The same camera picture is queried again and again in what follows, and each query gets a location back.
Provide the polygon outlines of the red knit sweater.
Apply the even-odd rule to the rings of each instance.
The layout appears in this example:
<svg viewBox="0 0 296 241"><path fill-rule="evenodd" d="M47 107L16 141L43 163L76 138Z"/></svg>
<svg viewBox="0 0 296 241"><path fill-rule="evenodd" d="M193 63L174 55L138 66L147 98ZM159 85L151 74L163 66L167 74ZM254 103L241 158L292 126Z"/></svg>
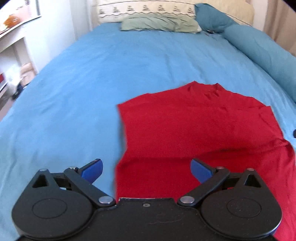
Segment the red knit sweater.
<svg viewBox="0 0 296 241"><path fill-rule="evenodd" d="M295 240L295 151L271 107L221 85L191 82L118 105L126 151L116 166L116 198L178 199L199 185L199 159L231 172L254 168L283 212L275 236Z"/></svg>

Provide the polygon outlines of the blue bed sheet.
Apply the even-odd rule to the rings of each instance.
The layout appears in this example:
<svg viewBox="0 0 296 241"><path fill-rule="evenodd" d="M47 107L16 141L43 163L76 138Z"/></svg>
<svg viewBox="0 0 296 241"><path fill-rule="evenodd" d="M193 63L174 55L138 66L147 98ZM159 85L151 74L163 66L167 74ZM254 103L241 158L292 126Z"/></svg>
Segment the blue bed sheet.
<svg viewBox="0 0 296 241"><path fill-rule="evenodd" d="M61 172L100 158L95 185L114 193L123 154L117 105L192 81L222 85L271 106L295 144L295 102L222 35L120 30L102 24L53 59L1 121L1 240L16 240L11 210L41 168Z"/></svg>

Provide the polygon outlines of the rolled blue duvet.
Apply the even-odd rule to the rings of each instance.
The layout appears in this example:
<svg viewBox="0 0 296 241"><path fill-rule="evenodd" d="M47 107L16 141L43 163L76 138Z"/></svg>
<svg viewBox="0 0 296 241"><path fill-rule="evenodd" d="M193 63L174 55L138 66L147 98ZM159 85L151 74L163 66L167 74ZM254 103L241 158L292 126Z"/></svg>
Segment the rolled blue duvet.
<svg viewBox="0 0 296 241"><path fill-rule="evenodd" d="M222 35L268 73L295 100L295 56L266 33L250 26L231 25Z"/></svg>

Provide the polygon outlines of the beige curtain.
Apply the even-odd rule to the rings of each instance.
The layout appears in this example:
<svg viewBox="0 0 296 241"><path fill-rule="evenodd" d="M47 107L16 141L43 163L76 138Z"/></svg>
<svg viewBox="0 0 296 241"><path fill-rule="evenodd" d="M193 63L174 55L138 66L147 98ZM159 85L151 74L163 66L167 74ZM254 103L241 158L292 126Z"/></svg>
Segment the beige curtain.
<svg viewBox="0 0 296 241"><path fill-rule="evenodd" d="M268 1L263 31L295 56L295 11L284 1Z"/></svg>

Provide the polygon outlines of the small black object on bed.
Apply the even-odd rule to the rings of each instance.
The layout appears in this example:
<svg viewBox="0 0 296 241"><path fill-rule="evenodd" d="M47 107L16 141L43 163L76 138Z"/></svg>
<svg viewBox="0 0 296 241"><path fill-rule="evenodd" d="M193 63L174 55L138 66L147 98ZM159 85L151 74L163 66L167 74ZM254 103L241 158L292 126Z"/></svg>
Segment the small black object on bed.
<svg viewBox="0 0 296 241"><path fill-rule="evenodd" d="M207 32L208 34L214 34L214 33L215 33L215 32L212 31L212 30L206 30L206 32Z"/></svg>

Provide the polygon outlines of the teal pillow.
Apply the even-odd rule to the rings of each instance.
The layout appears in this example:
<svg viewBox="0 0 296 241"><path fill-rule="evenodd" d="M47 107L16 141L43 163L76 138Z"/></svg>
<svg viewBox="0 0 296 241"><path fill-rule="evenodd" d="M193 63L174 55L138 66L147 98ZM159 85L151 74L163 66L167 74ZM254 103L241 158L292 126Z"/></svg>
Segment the teal pillow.
<svg viewBox="0 0 296 241"><path fill-rule="evenodd" d="M222 13L209 4L196 4L195 13L195 20L205 32L206 30L212 30L219 34L224 32L226 28L238 24L225 13Z"/></svg>

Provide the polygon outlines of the white shelf desk unit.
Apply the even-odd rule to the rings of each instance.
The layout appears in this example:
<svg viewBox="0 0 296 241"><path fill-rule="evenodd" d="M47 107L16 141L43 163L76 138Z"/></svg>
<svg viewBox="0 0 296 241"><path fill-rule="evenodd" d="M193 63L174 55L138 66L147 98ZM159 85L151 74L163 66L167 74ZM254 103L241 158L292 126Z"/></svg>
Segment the white shelf desk unit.
<svg viewBox="0 0 296 241"><path fill-rule="evenodd" d="M22 22L7 28L4 21L9 15L18 16ZM18 98L37 75L25 27L40 16L38 1L6 1L1 7L1 108Z"/></svg>

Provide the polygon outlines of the green pillow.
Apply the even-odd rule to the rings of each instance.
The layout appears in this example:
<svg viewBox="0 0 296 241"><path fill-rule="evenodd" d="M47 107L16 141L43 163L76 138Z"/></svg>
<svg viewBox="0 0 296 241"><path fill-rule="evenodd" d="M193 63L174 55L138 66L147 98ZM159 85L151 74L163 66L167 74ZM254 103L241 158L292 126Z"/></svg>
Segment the green pillow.
<svg viewBox="0 0 296 241"><path fill-rule="evenodd" d="M121 22L122 31L166 31L196 34L201 32L198 22L188 16L138 14Z"/></svg>

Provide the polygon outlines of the cream quilted headboard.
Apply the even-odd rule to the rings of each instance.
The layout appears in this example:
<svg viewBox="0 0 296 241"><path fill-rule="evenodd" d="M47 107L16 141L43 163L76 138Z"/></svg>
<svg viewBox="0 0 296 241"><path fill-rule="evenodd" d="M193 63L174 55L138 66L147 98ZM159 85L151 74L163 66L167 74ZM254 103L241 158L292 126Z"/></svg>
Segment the cream quilted headboard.
<svg viewBox="0 0 296 241"><path fill-rule="evenodd" d="M196 4L209 4L239 24L253 25L254 7L247 1L92 1L91 14L98 24L117 23L134 14L159 14L195 18Z"/></svg>

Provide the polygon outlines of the orange teddy bear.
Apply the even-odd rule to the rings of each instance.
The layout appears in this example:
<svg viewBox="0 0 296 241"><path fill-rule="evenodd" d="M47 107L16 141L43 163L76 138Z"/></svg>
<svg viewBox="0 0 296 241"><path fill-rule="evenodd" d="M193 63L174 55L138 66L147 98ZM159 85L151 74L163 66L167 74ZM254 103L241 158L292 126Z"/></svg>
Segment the orange teddy bear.
<svg viewBox="0 0 296 241"><path fill-rule="evenodd" d="M22 20L18 16L9 15L9 17L4 21L4 25L7 28L12 28L21 22L22 22Z"/></svg>

